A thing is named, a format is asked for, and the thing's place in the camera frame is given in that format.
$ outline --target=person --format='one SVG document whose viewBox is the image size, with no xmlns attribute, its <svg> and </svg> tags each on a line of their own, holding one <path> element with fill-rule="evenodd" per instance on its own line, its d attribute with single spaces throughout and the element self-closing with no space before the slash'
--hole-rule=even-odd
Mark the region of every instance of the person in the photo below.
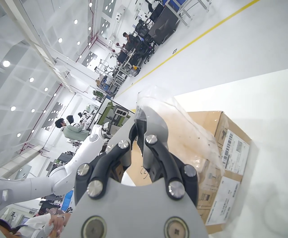
<svg viewBox="0 0 288 238">
<path fill-rule="evenodd" d="M 134 38 L 134 36 L 133 36 L 132 34 L 129 34 L 129 35 L 128 35 L 126 32 L 123 33 L 123 36 L 127 38 L 127 40 L 128 40 L 129 43 L 130 43 L 130 42 L 133 40 L 133 38 Z"/>
<path fill-rule="evenodd" d="M 66 119 L 68 120 L 68 122 L 70 123 L 70 125 L 74 122 L 74 118 L 72 115 L 67 116 Z"/>
<path fill-rule="evenodd" d="M 60 118 L 55 122 L 55 126 L 60 128 L 66 138 L 70 140 L 84 141 L 89 136 L 89 131 L 83 130 L 83 123 L 74 124 L 77 127 L 73 125 L 66 125 L 63 118 Z"/>
<path fill-rule="evenodd" d="M 63 227 L 66 226 L 71 213 L 64 213 L 62 215 L 51 215 L 50 213 L 30 218 L 23 225 L 11 228 L 5 220 L 0 219 L 0 231 L 6 238 L 30 237 L 35 230 L 43 228 L 47 223 L 53 224 L 53 231 L 56 237 L 62 232 Z"/>
</svg>

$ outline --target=gray gripper base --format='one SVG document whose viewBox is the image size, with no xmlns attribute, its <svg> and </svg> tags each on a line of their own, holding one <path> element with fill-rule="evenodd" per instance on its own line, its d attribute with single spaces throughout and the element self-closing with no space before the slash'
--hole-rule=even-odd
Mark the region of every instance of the gray gripper base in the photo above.
<svg viewBox="0 0 288 238">
<path fill-rule="evenodd" d="M 182 218 L 190 238 L 208 238 L 206 228 L 189 196 L 174 201 L 160 179 L 150 185 L 130 187 L 109 178 L 106 194 L 92 200 L 85 193 L 61 234 L 61 238 L 81 237 L 82 225 L 92 216 L 102 217 L 107 225 L 106 238 L 161 238 L 171 217 Z"/>
</svg>

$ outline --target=man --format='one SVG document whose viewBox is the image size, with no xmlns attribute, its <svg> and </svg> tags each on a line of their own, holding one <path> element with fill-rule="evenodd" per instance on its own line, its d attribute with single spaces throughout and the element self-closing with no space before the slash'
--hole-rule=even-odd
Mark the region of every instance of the man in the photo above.
<svg viewBox="0 0 288 238">
<path fill-rule="evenodd" d="M 89 131 L 83 130 L 83 123 L 75 123 L 76 126 L 66 125 L 63 118 L 58 119 L 55 122 L 55 126 L 60 128 L 64 136 L 70 140 L 84 141 L 89 136 Z"/>
<path fill-rule="evenodd" d="M 123 36 L 127 38 L 127 40 L 128 40 L 129 43 L 130 43 L 130 42 L 133 40 L 133 38 L 134 38 L 133 35 L 131 35 L 131 34 L 128 35 L 126 32 L 123 33 Z"/>
</svg>

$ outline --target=yellow floor line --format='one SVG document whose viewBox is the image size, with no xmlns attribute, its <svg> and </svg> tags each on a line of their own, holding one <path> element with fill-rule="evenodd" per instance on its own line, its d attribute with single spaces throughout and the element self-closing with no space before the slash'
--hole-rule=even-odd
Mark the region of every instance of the yellow floor line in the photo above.
<svg viewBox="0 0 288 238">
<path fill-rule="evenodd" d="M 177 54 L 179 54 L 181 51 L 183 51 L 184 49 L 186 49 L 188 46 L 192 45 L 194 42 L 196 42 L 197 40 L 199 40 L 200 38 L 202 38 L 203 36 L 207 35 L 210 31 L 214 30 L 215 28 L 217 28 L 218 26 L 222 25 L 224 22 L 228 21 L 229 19 L 231 19 L 233 16 L 236 16 L 237 14 L 239 14 L 240 12 L 244 11 L 245 9 L 247 9 L 248 7 L 252 6 L 253 4 L 255 4 L 256 2 L 259 2 L 260 0 L 253 0 L 252 2 L 248 3 L 247 5 L 245 5 L 244 7 L 240 8 L 238 11 L 234 12 L 233 14 L 231 14 L 230 16 L 226 17 L 225 19 L 223 19 L 222 21 L 220 21 L 219 23 L 217 23 L 215 26 L 211 27 L 209 30 L 205 31 L 203 34 L 201 34 L 200 36 L 198 36 L 197 38 L 195 38 L 193 41 L 191 41 L 190 43 L 188 43 L 187 45 L 185 45 L 183 48 L 181 48 L 179 51 L 177 51 L 175 54 L 171 55 L 168 59 L 166 59 L 164 62 L 162 62 L 161 64 L 159 64 L 156 68 L 154 68 L 153 70 L 151 70 L 149 73 L 147 73 L 146 75 L 144 75 L 142 78 L 140 78 L 139 80 L 137 80 L 135 83 L 133 83 L 133 85 L 129 86 L 128 88 L 126 88 L 123 92 L 121 92 L 119 95 L 116 96 L 119 97 L 122 93 L 126 92 L 129 88 L 131 88 L 132 86 L 134 86 L 136 83 L 138 83 L 139 81 L 141 81 L 142 79 L 144 79 L 147 75 L 151 74 L 153 71 L 155 71 L 156 69 L 158 69 L 161 65 L 165 64 L 168 60 L 172 59 L 174 56 L 176 56 Z"/>
</svg>

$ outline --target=blue panel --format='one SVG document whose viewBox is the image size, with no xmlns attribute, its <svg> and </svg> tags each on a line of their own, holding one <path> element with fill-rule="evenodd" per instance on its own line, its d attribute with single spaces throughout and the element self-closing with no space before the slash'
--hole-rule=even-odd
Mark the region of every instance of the blue panel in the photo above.
<svg viewBox="0 0 288 238">
<path fill-rule="evenodd" d="M 64 198 L 64 200 L 63 200 L 63 204 L 62 204 L 62 207 L 61 207 L 61 210 L 62 210 L 62 211 L 66 211 L 66 210 L 69 208 L 72 195 L 73 195 L 73 190 L 71 190 L 69 193 L 67 193 L 67 194 L 65 195 L 65 198 Z"/>
</svg>

